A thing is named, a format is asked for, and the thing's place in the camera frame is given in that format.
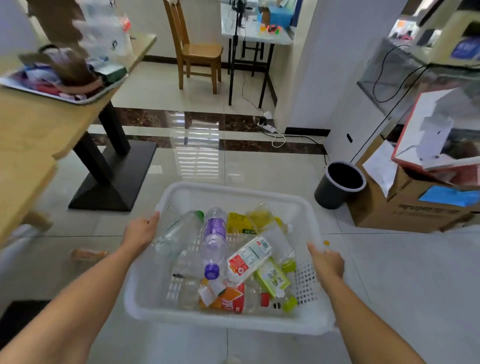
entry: white plastic basket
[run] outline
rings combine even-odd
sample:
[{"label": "white plastic basket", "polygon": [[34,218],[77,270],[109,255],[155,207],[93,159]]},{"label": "white plastic basket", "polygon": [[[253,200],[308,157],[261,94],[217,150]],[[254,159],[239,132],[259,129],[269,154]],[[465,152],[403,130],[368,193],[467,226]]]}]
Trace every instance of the white plastic basket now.
[{"label": "white plastic basket", "polygon": [[[295,250],[297,271],[294,291],[299,302],[289,315],[282,309],[265,308],[258,315],[224,312],[186,311],[178,307],[182,280],[170,275],[170,262],[150,246],[132,264],[125,290],[126,311],[141,320],[166,323],[208,325],[297,334],[321,335],[334,329],[335,316],[326,293],[316,278],[306,242],[320,246],[322,241],[315,213],[303,198],[287,194],[223,187],[211,184],[178,182],[164,192],[156,210],[160,211],[157,233],[160,234],[190,210],[218,206],[227,212],[245,213],[260,202],[267,202],[275,216],[293,225],[288,241]],[[227,236],[229,249],[238,249],[241,234]],[[198,250],[200,237],[189,249]]]}]

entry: white table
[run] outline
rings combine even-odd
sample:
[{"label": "white table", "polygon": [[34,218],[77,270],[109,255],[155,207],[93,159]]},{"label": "white table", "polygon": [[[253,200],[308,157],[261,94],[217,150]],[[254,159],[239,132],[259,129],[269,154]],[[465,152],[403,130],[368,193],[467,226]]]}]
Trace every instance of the white table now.
[{"label": "white table", "polygon": [[[235,25],[237,21],[237,12],[232,9],[232,6],[228,3],[220,3],[220,14],[221,14],[221,26],[222,26],[222,36],[228,38],[228,70],[230,73],[230,91],[228,94],[228,104],[232,104],[232,92],[233,92],[233,72],[235,69],[235,63],[241,64],[252,64],[255,68],[257,65],[264,66],[264,83],[262,86],[262,93],[260,94],[260,103],[258,108],[262,107],[265,87],[268,78],[268,72],[270,70],[270,63],[272,61],[273,48],[275,44],[279,45],[289,45],[293,42],[292,38],[288,35],[288,32],[281,28],[279,33],[268,33],[266,30],[260,30],[260,22],[257,21],[256,15],[250,15],[248,19],[242,20],[242,27],[238,27],[237,35],[235,35]],[[255,46],[255,56],[253,61],[245,60],[235,60],[235,53],[237,50],[238,39],[241,39],[243,42],[256,42]],[[257,62],[257,53],[259,50],[259,44],[268,43],[270,44],[270,49],[268,51],[267,62]]]}]

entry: hand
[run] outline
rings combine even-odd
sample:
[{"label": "hand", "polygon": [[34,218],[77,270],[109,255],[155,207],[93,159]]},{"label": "hand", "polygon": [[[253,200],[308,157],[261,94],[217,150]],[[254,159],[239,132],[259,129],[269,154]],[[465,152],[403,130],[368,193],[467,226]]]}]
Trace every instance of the hand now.
[{"label": "hand", "polygon": [[123,232],[121,248],[133,254],[133,258],[136,259],[155,237],[159,219],[160,213],[155,211],[150,219],[136,218],[131,220]]},{"label": "hand", "polygon": [[327,290],[328,282],[332,277],[343,278],[345,262],[340,253],[333,252],[330,249],[319,252],[312,243],[307,243],[307,247],[313,259],[317,278],[324,290]]}]

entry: green bottle cap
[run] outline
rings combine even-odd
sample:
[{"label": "green bottle cap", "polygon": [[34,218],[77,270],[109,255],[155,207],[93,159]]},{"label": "green bottle cap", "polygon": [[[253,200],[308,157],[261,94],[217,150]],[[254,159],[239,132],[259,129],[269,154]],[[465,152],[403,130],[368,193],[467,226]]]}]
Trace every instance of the green bottle cap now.
[{"label": "green bottle cap", "polygon": [[293,310],[295,308],[296,305],[298,305],[298,301],[295,297],[291,296],[289,297],[285,302],[283,302],[283,310],[285,312],[290,312],[291,310]]},{"label": "green bottle cap", "polygon": [[295,260],[289,259],[282,264],[282,270],[285,273],[295,272],[297,270],[297,263],[295,263]]}]

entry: wooden chair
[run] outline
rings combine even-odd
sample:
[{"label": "wooden chair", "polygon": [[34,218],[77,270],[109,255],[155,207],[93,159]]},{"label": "wooden chair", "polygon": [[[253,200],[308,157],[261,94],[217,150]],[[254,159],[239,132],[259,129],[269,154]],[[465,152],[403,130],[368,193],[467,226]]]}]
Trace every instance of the wooden chair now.
[{"label": "wooden chair", "polygon": [[[188,39],[187,26],[181,9],[179,0],[163,0],[165,10],[167,11],[168,22],[172,31],[173,43],[177,54],[177,64],[179,67],[179,88],[183,90],[183,75],[187,78],[191,74],[196,76],[212,77],[213,93],[216,95],[216,79],[222,81],[221,76],[221,55],[223,46],[221,44],[193,44]],[[187,72],[183,70],[183,63],[187,65]],[[191,72],[192,63],[210,66],[211,73]]]}]

